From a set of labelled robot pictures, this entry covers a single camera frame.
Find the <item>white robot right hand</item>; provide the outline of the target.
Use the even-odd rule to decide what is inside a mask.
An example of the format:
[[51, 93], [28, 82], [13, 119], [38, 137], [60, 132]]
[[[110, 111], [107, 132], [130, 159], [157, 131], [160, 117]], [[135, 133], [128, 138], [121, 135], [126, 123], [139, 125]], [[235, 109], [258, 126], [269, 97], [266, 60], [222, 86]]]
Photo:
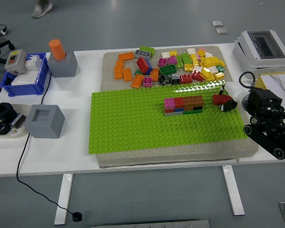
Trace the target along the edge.
[[243, 103], [249, 96], [248, 89], [244, 88], [236, 82], [226, 82], [221, 87], [219, 94], [222, 95], [224, 91], [231, 97], [231, 100], [219, 105], [221, 111], [229, 112], [235, 109], [238, 104], [244, 108]]

